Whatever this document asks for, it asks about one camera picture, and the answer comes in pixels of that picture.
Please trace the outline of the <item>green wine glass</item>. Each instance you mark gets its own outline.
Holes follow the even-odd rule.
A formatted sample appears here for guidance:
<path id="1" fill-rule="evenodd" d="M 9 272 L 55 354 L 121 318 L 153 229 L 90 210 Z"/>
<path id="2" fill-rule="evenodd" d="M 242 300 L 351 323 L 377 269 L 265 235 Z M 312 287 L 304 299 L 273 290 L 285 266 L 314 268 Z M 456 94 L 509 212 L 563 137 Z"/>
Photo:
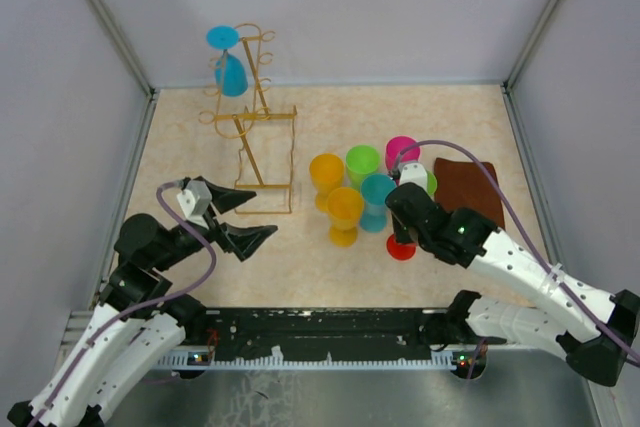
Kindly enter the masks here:
<path id="1" fill-rule="evenodd" d="M 436 190 L 437 190 L 437 187 L 438 187 L 438 182 L 437 182 L 437 179 L 436 179 L 435 175 L 432 172 L 428 171 L 427 172 L 426 191 L 427 191 L 427 194 L 431 198 L 434 197 L 434 195 L 436 193 Z"/>
<path id="2" fill-rule="evenodd" d="M 380 154 L 371 145 L 356 145 L 347 152 L 345 164 L 351 187 L 359 190 L 368 176 L 378 172 Z"/>

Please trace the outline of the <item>red wine glass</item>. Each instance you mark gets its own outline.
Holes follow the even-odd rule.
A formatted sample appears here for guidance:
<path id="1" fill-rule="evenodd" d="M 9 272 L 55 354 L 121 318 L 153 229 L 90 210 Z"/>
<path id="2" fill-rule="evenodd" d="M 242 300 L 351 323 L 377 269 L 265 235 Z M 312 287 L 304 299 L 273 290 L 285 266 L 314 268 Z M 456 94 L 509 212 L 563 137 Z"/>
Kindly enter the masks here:
<path id="1" fill-rule="evenodd" d="M 386 250 L 393 259 L 407 261 L 415 255 L 417 245 L 412 240 L 409 231 L 402 227 L 387 238 Z"/>

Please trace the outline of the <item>teal wine glass front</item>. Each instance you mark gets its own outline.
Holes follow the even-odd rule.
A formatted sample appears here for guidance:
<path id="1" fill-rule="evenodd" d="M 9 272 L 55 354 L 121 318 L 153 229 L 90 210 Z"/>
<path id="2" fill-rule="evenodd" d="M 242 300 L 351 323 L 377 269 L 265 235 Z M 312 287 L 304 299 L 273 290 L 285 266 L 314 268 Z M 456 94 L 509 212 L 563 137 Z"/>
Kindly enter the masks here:
<path id="1" fill-rule="evenodd" d="M 385 174 L 373 174 L 363 180 L 360 193 L 365 202 L 359 225 L 369 233 L 378 233 L 387 225 L 386 197 L 396 188 L 395 181 Z"/>

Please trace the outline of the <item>teal wine glass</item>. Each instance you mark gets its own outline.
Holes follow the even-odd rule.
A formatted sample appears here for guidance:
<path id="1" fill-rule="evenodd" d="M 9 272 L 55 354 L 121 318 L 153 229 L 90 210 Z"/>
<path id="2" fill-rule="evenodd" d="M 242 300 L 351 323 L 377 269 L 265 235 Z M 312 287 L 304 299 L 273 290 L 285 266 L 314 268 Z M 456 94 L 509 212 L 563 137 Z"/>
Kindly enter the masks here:
<path id="1" fill-rule="evenodd" d="M 395 181 L 385 174 L 373 174 L 363 180 L 360 193 L 365 202 L 359 225 L 369 233 L 378 233 L 387 225 L 386 197 L 396 188 Z"/>
<path id="2" fill-rule="evenodd" d="M 219 25 L 206 34 L 207 43 L 222 53 L 214 64 L 216 86 L 225 97 L 239 97 L 248 89 L 244 65 L 230 50 L 240 42 L 238 31 L 227 25 Z"/>

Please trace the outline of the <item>gold wire glass rack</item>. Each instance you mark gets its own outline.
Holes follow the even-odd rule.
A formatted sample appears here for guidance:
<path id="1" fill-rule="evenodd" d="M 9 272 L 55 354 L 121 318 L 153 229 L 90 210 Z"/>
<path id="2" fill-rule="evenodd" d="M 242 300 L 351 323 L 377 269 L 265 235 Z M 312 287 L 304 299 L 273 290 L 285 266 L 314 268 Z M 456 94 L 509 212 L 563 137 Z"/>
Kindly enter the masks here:
<path id="1" fill-rule="evenodd" d="M 240 42 L 230 50 L 244 65 L 248 89 L 239 97 L 221 94 L 214 77 L 214 64 L 222 53 L 212 48 L 208 62 L 211 77 L 202 90 L 208 101 L 198 121 L 213 128 L 222 139 L 234 143 L 237 176 L 233 187 L 255 191 L 258 206 L 238 207 L 239 215 L 287 215 L 294 203 L 294 152 L 297 107 L 279 106 L 269 97 L 271 78 L 264 73 L 274 55 L 268 44 L 275 40 L 272 30 L 254 23 L 235 26 Z"/>

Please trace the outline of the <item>pink wine glass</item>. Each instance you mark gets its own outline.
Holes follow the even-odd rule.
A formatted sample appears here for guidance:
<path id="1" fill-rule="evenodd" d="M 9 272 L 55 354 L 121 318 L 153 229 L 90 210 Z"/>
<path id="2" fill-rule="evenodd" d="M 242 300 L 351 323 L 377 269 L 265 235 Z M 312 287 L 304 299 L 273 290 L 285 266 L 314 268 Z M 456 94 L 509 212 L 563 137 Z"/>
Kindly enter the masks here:
<path id="1" fill-rule="evenodd" d="M 392 170 L 400 152 L 415 143 L 416 140 L 408 136 L 396 136 L 387 142 L 385 147 L 385 167 L 388 172 Z M 402 155 L 401 163 L 418 161 L 420 159 L 420 155 L 420 147 L 415 147 Z"/>

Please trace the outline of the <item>orange wine glass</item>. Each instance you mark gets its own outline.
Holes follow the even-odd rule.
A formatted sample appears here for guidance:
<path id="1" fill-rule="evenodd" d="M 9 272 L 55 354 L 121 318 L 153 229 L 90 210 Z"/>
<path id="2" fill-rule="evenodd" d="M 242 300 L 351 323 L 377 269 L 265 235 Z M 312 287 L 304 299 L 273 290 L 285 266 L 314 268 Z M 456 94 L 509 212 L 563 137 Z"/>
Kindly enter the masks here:
<path id="1" fill-rule="evenodd" d="M 342 159 L 335 154 L 323 153 L 311 161 L 309 174 L 316 190 L 315 206 L 319 211 L 327 210 L 328 196 L 342 186 L 344 171 Z"/>
<path id="2" fill-rule="evenodd" d="M 359 191 L 351 187 L 340 187 L 329 194 L 329 239 L 334 245 L 350 247 L 356 242 L 363 211 L 364 200 Z"/>

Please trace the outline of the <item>green wine glass front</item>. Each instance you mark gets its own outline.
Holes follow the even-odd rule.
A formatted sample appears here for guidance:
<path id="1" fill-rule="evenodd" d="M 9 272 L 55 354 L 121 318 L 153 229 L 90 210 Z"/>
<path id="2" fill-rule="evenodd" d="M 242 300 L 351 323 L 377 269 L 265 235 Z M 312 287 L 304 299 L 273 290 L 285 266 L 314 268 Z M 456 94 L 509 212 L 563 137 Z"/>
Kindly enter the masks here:
<path id="1" fill-rule="evenodd" d="M 368 176 L 378 172 L 380 154 L 371 145 L 356 145 L 347 152 L 345 164 L 351 187 L 359 190 Z"/>

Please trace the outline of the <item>orange wine glass front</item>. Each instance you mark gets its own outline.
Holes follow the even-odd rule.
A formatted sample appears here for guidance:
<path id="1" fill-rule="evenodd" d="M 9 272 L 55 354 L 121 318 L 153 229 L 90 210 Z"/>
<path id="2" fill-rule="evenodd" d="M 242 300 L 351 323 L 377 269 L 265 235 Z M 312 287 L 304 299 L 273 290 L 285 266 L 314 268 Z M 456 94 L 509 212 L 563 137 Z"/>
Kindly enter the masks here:
<path id="1" fill-rule="evenodd" d="M 328 196 L 342 186 L 344 171 L 342 159 L 335 154 L 323 153 L 311 161 L 309 174 L 316 190 L 315 206 L 319 211 L 327 210 Z"/>

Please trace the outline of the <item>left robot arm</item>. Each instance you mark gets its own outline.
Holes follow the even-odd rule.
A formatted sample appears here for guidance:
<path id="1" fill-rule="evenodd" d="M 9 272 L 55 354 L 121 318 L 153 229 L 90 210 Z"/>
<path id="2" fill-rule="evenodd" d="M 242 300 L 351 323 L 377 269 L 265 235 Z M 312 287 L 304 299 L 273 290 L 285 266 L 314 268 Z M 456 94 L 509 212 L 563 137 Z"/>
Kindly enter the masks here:
<path id="1" fill-rule="evenodd" d="M 180 209 L 165 209 L 175 226 L 168 229 L 147 213 L 122 224 L 114 245 L 117 266 L 88 325 L 43 390 L 12 406 L 7 415 L 12 425 L 105 425 L 161 357 L 207 334 L 206 309 L 190 293 L 211 276 L 217 258 L 211 256 L 201 278 L 176 292 L 163 272 L 216 247 L 245 261 L 277 230 L 274 225 L 234 227 L 218 221 L 218 215 L 255 198 L 253 191 L 186 177 L 157 188 L 160 205 L 169 189 L 178 191 Z"/>

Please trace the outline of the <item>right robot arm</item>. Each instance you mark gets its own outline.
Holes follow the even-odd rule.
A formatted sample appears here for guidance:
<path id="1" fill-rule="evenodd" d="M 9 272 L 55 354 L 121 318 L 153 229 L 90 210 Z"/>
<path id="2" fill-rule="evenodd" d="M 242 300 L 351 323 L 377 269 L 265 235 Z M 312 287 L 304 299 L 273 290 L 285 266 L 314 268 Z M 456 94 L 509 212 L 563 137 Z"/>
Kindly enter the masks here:
<path id="1" fill-rule="evenodd" d="M 447 310 L 454 340 L 477 336 L 533 347 L 591 382 L 617 384 L 639 328 L 637 295 L 598 289 L 560 265 L 543 267 L 493 221 L 469 208 L 447 212 L 414 183 L 395 188 L 385 204 L 423 251 L 501 282 L 531 303 L 522 307 L 461 291 Z"/>

